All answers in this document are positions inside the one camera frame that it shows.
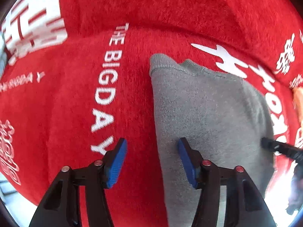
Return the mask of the orange folded garment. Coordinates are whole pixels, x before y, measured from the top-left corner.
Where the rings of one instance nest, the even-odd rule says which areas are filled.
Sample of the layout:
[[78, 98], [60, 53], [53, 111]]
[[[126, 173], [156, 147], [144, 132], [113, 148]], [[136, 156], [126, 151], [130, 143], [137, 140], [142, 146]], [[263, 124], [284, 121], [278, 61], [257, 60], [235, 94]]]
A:
[[299, 122], [302, 123], [303, 118], [303, 90], [302, 87], [293, 89], [293, 101], [298, 115]]

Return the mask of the grey knit sweater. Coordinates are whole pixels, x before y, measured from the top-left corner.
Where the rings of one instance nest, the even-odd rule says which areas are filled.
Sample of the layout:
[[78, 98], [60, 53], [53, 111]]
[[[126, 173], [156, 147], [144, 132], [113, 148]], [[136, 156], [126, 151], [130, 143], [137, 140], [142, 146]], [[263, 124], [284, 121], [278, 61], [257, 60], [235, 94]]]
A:
[[243, 166], [264, 194], [274, 167], [273, 154], [260, 144], [262, 138], [273, 137], [263, 95], [238, 76], [209, 70], [189, 59], [178, 64], [157, 53], [150, 63], [169, 226], [190, 226], [200, 195], [188, 183], [178, 155], [181, 137], [217, 166]]

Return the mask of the white floral cloth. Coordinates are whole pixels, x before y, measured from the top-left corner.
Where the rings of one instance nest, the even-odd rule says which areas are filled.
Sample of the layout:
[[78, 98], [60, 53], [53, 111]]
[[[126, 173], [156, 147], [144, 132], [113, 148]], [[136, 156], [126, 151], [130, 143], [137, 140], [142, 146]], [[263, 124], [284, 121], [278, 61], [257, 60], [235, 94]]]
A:
[[1, 32], [0, 33], [0, 78], [3, 76], [3, 73], [5, 71], [6, 65], [7, 65], [7, 53], [6, 53], [6, 44], [4, 35]]

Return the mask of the red wedding print blanket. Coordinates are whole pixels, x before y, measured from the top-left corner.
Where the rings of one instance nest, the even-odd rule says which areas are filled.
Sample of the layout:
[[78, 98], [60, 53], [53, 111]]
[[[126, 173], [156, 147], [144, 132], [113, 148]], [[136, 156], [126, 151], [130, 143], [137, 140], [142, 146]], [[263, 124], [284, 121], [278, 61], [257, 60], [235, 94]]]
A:
[[[108, 193], [118, 226], [169, 226], [150, 59], [161, 53], [245, 80], [273, 136], [299, 123], [289, 82], [302, 73], [302, 19], [289, 0], [17, 0], [2, 24], [13, 58], [1, 82], [2, 159], [37, 203], [60, 166], [84, 166], [119, 137], [128, 153]], [[288, 159], [273, 154], [270, 208], [286, 202]]]

